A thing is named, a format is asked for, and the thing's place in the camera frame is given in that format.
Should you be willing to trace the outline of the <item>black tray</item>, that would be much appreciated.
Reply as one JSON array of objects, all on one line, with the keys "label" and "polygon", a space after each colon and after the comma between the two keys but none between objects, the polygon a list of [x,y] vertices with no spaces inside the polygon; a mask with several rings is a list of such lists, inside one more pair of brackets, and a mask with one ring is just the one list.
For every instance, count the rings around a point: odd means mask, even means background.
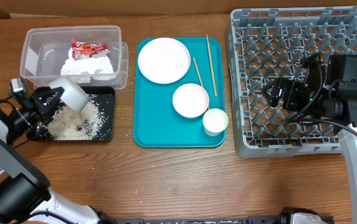
[{"label": "black tray", "polygon": [[49,124],[38,123],[27,138],[33,141],[109,141],[113,137],[115,90],[109,86],[84,86],[88,103],[80,112],[59,102]]}]

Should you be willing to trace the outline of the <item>clear plastic bin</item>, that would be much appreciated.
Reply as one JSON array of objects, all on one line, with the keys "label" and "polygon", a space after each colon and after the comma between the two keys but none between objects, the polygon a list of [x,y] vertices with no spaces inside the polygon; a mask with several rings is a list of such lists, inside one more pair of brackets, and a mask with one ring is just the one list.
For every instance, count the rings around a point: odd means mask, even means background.
[{"label": "clear plastic bin", "polygon": [[21,57],[22,77],[39,80],[60,75],[65,61],[71,57],[73,42],[105,44],[112,71],[120,73],[122,61],[121,29],[118,26],[70,26],[31,29],[27,32]]}]

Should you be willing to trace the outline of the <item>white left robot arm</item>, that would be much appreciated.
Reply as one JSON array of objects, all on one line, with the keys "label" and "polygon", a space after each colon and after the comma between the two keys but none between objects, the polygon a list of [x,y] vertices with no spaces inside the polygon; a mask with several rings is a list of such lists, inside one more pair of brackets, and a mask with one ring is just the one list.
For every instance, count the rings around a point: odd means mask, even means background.
[{"label": "white left robot arm", "polygon": [[[11,90],[20,108],[6,114],[0,108],[0,223],[115,223],[101,210],[77,204],[50,187],[48,178],[23,158],[13,142],[31,131],[39,122],[51,121],[57,105],[65,95],[62,87],[46,88],[28,94]],[[1,99],[0,105],[9,99]]]}]

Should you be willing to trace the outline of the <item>small grey rice bowl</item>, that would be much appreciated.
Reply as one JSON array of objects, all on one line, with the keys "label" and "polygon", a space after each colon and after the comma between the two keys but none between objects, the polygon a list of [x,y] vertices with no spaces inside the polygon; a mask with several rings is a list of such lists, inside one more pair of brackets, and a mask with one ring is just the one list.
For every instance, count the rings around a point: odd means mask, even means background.
[{"label": "small grey rice bowl", "polygon": [[74,111],[82,111],[88,103],[88,96],[73,80],[60,77],[49,83],[51,89],[62,87],[64,92],[60,99]]}]

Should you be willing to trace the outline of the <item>wooden chopstick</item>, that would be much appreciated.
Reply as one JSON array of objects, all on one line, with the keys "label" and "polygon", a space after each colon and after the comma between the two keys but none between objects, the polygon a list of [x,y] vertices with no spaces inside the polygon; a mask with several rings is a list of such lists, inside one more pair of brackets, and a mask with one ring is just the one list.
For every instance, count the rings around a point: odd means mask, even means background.
[{"label": "wooden chopstick", "polygon": [[204,84],[203,84],[203,81],[202,81],[202,78],[201,78],[201,74],[200,74],[200,71],[199,71],[198,63],[197,63],[195,57],[193,57],[193,62],[194,62],[194,66],[195,66],[195,69],[196,69],[196,72],[197,72],[197,75],[198,75],[198,79],[199,79],[199,82],[200,82],[200,86],[201,86],[201,87],[204,89],[204,91],[206,92],[206,95],[207,95],[207,98],[208,98],[207,110],[209,110],[209,109],[210,109],[210,97],[209,97],[209,94],[208,94],[206,88],[204,87]]},{"label": "wooden chopstick", "polygon": [[217,88],[216,88],[216,80],[215,80],[215,76],[214,76],[214,67],[213,67],[213,62],[212,62],[211,46],[209,43],[209,36],[207,34],[206,34],[206,43],[207,43],[207,51],[208,51],[208,56],[209,56],[209,64],[210,64],[210,69],[211,69],[214,96],[217,97]]}]

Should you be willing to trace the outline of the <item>red snack wrapper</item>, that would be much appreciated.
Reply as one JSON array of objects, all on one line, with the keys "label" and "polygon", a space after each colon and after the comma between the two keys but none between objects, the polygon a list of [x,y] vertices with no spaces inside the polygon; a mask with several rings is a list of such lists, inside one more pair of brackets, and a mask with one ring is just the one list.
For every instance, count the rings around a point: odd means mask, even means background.
[{"label": "red snack wrapper", "polygon": [[109,52],[109,48],[106,44],[96,45],[86,42],[72,42],[72,58],[74,59],[102,57]]}]

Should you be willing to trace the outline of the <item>teal serving tray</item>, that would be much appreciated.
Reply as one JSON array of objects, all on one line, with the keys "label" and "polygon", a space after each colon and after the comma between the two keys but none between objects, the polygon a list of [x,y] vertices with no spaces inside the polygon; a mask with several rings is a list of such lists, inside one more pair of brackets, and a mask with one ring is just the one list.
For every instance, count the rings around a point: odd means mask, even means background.
[{"label": "teal serving tray", "polygon": [[[206,37],[178,37],[196,58],[201,78],[210,97],[210,107],[225,110],[224,72],[220,43],[209,37],[211,46],[217,97],[214,96]],[[146,79],[138,66],[135,76],[133,109],[133,139],[148,148],[217,147],[226,132],[208,136],[204,131],[202,116],[185,118],[173,108],[173,93],[183,84],[200,84],[194,65],[180,80],[170,84],[157,84]]]}]

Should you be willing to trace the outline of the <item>white paper cup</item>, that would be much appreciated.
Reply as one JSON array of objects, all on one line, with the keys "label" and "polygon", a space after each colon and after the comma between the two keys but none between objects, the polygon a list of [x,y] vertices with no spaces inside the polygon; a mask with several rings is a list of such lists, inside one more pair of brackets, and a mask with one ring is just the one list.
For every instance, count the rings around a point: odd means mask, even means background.
[{"label": "white paper cup", "polygon": [[223,110],[213,108],[205,112],[202,123],[208,136],[217,136],[227,128],[229,118]]}]

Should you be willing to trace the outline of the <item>large white plate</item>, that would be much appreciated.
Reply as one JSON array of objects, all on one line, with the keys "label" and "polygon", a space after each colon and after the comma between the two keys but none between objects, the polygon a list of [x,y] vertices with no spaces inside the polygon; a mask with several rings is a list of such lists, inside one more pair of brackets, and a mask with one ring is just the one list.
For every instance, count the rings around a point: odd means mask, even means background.
[{"label": "large white plate", "polygon": [[170,84],[187,74],[191,65],[191,55],[182,42],[161,37],[149,41],[142,47],[137,65],[149,81]]}]

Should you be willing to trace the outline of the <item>white napkin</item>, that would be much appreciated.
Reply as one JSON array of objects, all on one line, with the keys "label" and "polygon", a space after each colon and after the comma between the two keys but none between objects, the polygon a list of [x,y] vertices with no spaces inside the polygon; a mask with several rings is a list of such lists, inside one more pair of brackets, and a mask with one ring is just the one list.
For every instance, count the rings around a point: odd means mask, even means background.
[{"label": "white napkin", "polygon": [[72,48],[68,51],[68,59],[60,71],[61,75],[71,75],[76,83],[90,83],[94,80],[111,80],[116,78],[115,71],[107,55],[95,58],[74,59]]}]

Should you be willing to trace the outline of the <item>wooden chopstick right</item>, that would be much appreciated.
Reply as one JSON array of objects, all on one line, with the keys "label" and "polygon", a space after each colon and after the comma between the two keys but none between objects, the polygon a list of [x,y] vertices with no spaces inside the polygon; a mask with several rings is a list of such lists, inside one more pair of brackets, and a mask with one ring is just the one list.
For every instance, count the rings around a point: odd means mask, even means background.
[{"label": "wooden chopstick right", "polygon": [[206,43],[207,43],[207,51],[208,51],[208,56],[209,56],[209,64],[210,64],[210,69],[211,69],[214,96],[217,97],[217,88],[216,88],[216,80],[215,80],[215,76],[214,76],[214,67],[213,67],[213,62],[212,62],[211,46],[209,43],[209,36],[207,34],[206,34]]}]

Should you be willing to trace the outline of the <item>white bowl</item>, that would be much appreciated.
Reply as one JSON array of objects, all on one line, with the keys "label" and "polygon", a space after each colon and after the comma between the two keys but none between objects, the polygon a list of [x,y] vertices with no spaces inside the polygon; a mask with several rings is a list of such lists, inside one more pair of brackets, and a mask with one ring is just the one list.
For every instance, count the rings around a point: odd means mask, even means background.
[{"label": "white bowl", "polygon": [[209,108],[209,95],[201,86],[187,83],[178,87],[173,93],[173,108],[185,118],[197,118]]}]

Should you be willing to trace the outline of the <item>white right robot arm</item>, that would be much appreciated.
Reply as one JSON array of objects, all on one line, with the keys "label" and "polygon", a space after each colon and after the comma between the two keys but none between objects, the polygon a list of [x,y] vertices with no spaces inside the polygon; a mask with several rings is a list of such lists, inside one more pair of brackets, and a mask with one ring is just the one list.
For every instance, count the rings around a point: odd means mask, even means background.
[{"label": "white right robot arm", "polygon": [[262,88],[271,107],[281,101],[293,112],[286,123],[334,127],[343,151],[352,200],[352,222],[357,223],[357,55],[331,55],[322,62],[319,54],[302,58],[304,81],[276,78]]}]

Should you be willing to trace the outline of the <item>pile of rice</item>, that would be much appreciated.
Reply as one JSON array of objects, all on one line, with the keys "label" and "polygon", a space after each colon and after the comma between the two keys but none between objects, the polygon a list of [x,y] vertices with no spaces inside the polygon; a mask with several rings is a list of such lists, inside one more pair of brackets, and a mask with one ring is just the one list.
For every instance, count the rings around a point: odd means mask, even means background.
[{"label": "pile of rice", "polygon": [[82,111],[74,111],[60,102],[52,121],[38,123],[35,135],[40,141],[94,141],[103,140],[110,132],[110,117],[105,106],[106,95],[88,95],[88,103]]}]

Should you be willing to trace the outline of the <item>wooden chopstick left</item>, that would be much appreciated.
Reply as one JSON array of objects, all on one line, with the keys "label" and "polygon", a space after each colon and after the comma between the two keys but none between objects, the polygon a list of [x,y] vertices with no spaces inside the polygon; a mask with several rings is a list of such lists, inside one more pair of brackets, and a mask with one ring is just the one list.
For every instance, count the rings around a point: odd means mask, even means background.
[{"label": "wooden chopstick left", "polygon": [[206,92],[206,95],[207,95],[207,98],[208,98],[207,110],[209,110],[209,109],[210,109],[210,97],[209,97],[209,94],[208,94],[206,88],[204,87],[204,84],[203,84],[203,81],[202,81],[202,78],[201,78],[201,74],[200,74],[200,71],[199,71],[198,63],[197,63],[195,57],[193,57],[193,62],[194,62],[194,66],[195,66],[195,69],[196,69],[196,72],[197,72],[197,75],[198,75],[198,79],[199,79],[199,82],[200,82],[200,86],[201,86],[201,87],[204,89],[204,91]]}]

